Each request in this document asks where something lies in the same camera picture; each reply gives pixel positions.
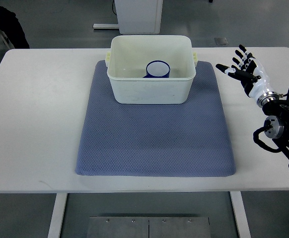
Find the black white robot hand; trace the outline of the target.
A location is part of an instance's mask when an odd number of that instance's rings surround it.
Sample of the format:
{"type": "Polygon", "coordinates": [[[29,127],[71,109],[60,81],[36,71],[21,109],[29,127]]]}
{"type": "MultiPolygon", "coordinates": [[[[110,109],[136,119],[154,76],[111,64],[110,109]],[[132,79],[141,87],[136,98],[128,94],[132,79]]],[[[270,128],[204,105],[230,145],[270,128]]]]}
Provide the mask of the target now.
{"type": "Polygon", "coordinates": [[[217,64],[216,68],[229,77],[240,81],[245,94],[262,108],[266,103],[278,100],[278,93],[270,85],[270,77],[261,62],[243,45],[235,51],[234,65],[217,64]]]}

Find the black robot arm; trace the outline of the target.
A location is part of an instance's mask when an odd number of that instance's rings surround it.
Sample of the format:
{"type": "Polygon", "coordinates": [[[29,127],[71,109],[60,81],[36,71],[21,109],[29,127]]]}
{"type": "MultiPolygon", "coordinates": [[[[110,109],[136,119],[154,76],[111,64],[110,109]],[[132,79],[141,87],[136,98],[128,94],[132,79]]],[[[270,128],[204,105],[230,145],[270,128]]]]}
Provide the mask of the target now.
{"type": "Polygon", "coordinates": [[[285,100],[273,100],[262,107],[267,118],[263,127],[253,133],[253,141],[266,151],[282,152],[289,160],[289,88],[285,97],[285,100]],[[261,132],[272,139],[277,148],[272,148],[260,140],[261,132]]]}

